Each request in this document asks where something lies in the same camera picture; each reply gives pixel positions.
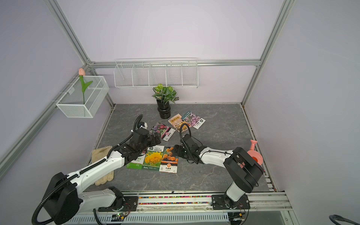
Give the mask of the pink watering can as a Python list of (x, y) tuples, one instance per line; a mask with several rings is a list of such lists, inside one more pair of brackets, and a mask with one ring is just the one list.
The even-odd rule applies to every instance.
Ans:
[(250, 140), (251, 146), (249, 151), (247, 153), (251, 156), (252, 159), (254, 159), (259, 165), (263, 164), (263, 157), (262, 155), (255, 150), (255, 145), (258, 143), (258, 141)]

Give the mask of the yellow marigold seed packet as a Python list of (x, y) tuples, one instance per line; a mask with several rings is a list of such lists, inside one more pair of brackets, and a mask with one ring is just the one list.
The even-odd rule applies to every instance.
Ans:
[(142, 169), (159, 172), (164, 149), (165, 147), (162, 145), (149, 147), (145, 154)]

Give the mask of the pink zinnia seed packet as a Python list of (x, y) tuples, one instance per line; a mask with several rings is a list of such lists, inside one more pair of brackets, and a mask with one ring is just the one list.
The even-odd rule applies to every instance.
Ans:
[(169, 141), (169, 139), (172, 137), (172, 135), (175, 133), (175, 129), (162, 124), (162, 123), (156, 123), (152, 129), (150, 130), (151, 134), (158, 133), (162, 140)]

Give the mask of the pink shop seed packet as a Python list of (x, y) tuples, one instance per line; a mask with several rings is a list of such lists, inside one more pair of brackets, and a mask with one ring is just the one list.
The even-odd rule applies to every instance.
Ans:
[(182, 124), (187, 124), (188, 127), (190, 128), (191, 125), (189, 123), (187, 123), (186, 121), (184, 121), (182, 119), (182, 116), (178, 113), (177, 115), (173, 116), (172, 118), (170, 118), (168, 120), (168, 122), (178, 131), (180, 132), (180, 127)]

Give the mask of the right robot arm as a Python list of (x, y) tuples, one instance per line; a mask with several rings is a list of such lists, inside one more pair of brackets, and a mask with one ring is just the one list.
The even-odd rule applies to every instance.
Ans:
[(215, 165), (225, 168), (232, 178), (232, 184), (223, 195), (212, 196), (212, 206), (220, 209), (234, 209), (240, 199), (258, 186), (264, 174), (263, 157), (254, 150), (257, 141), (251, 140), (249, 151), (241, 147), (234, 150), (215, 150), (207, 146), (198, 146), (190, 134), (181, 137), (181, 144), (174, 149), (180, 158), (196, 164)]

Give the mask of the aluminium front rail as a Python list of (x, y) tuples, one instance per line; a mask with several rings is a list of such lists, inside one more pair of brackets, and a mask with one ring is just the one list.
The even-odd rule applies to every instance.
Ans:
[[(235, 210), (214, 210), (211, 206), (212, 195), (222, 195), (217, 192), (117, 192), (109, 188), (102, 191), (83, 192), (76, 199), (80, 205), (70, 217), (78, 213), (89, 212), (100, 207), (109, 207), (116, 199), (125, 196), (137, 196), (138, 206), (135, 212), (212, 212)], [(293, 208), (284, 192), (246, 193), (250, 209), (253, 211), (292, 211)]]

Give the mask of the purple flower seed packet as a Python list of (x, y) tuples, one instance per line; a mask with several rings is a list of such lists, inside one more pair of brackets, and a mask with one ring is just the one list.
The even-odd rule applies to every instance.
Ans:
[(199, 129), (206, 122), (205, 119), (196, 115), (192, 111), (188, 111), (181, 119), (190, 127), (194, 127), (195, 129)]

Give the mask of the green seed packet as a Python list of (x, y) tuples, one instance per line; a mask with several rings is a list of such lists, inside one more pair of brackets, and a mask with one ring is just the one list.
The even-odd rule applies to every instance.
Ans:
[(145, 155), (146, 155), (146, 154), (142, 154), (142, 155), (140, 155), (137, 159), (129, 162), (129, 163), (126, 165), (126, 168), (128, 168), (128, 169), (139, 169), (139, 170), (141, 170), (142, 167), (143, 167)]

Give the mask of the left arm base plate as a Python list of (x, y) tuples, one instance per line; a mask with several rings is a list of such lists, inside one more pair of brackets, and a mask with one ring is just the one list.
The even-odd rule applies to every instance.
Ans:
[(116, 199), (109, 207), (98, 208), (99, 212), (135, 212), (137, 210), (139, 198), (137, 196), (125, 196)]

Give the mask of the black vase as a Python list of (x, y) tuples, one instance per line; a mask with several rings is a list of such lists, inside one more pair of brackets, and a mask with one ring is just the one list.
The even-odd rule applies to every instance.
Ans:
[(157, 110), (159, 112), (160, 118), (169, 119), (171, 117), (171, 106), (169, 102), (162, 103), (161, 100), (157, 100)]

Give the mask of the pink artificial tulip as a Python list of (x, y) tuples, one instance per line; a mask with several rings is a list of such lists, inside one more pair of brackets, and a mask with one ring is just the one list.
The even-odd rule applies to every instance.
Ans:
[(81, 83), (82, 100), (83, 100), (83, 104), (85, 105), (85, 92), (86, 92), (87, 88), (93, 83), (93, 81), (89, 81), (89, 82), (84, 81), (84, 76), (86, 76), (86, 73), (83, 68), (80, 68), (78, 70), (78, 74), (79, 74), (79, 80)]

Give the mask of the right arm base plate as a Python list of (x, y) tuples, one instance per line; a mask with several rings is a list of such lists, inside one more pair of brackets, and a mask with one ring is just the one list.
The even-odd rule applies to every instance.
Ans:
[(233, 201), (226, 194), (212, 195), (211, 206), (214, 210), (250, 209), (250, 204), (247, 195), (243, 195), (238, 201)]

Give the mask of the orange marigold seed packet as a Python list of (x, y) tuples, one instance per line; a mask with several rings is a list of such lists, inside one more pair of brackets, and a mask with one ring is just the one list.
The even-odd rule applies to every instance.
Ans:
[(162, 173), (177, 173), (178, 149), (174, 147), (164, 147), (163, 157), (160, 162), (159, 171)]

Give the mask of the beige work glove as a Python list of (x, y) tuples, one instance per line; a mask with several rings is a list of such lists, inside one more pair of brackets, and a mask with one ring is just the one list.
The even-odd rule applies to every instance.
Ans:
[[(95, 163), (104, 157), (106, 157), (109, 151), (112, 149), (112, 146), (106, 146), (103, 148), (94, 149), (91, 152), (91, 163)], [(105, 174), (105, 169), (102, 166), (97, 167), (97, 175), (102, 175), (95, 181), (95, 186), (100, 186), (111, 182), (114, 179), (114, 171), (108, 172)]]

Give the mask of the white vent grille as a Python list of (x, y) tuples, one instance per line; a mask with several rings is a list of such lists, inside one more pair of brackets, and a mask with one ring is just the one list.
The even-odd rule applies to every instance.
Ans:
[(118, 214), (98, 214), (97, 218), (103, 225), (124, 224), (181, 224), (197, 222), (229, 222), (229, 216), (223, 212), (205, 213), (131, 213), (124, 219)]

